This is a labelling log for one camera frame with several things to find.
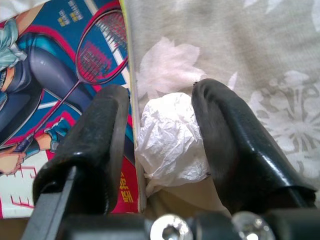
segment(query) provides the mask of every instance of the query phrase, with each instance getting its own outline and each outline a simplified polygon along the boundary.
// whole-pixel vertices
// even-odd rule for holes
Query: badminton racket
[[[117,51],[123,57],[119,64],[113,56]],[[53,116],[56,110],[68,99],[81,84],[102,85],[112,81],[128,64],[127,37],[125,22],[120,8],[105,11],[85,28],[75,54],[75,68],[78,81],[59,100],[14,150],[22,153],[31,144],[35,134]]]

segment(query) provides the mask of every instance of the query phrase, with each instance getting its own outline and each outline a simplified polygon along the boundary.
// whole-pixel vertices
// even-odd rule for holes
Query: metal screw
[[[238,212],[231,221],[243,240],[276,240],[267,222],[252,212]]]
[[[159,217],[152,224],[151,240],[193,240],[193,234],[185,220],[174,214]]]

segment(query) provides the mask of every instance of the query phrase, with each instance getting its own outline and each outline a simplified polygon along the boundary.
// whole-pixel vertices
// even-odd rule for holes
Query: character's hand
[[[10,175],[21,168],[26,154],[24,152],[14,152],[17,145],[0,152],[0,172]]]

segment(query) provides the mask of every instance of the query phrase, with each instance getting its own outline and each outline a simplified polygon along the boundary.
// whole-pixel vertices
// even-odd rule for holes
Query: manga cover
[[[96,92],[130,88],[117,0],[51,0],[0,23],[0,218],[28,217],[32,184]],[[137,212],[131,108],[115,213]]]

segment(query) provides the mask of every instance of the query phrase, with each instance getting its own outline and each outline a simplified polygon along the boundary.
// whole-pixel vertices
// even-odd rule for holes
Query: tissue paper
[[[195,183],[210,174],[190,96],[170,93],[146,104],[135,154],[150,179],[147,197],[159,186]]]

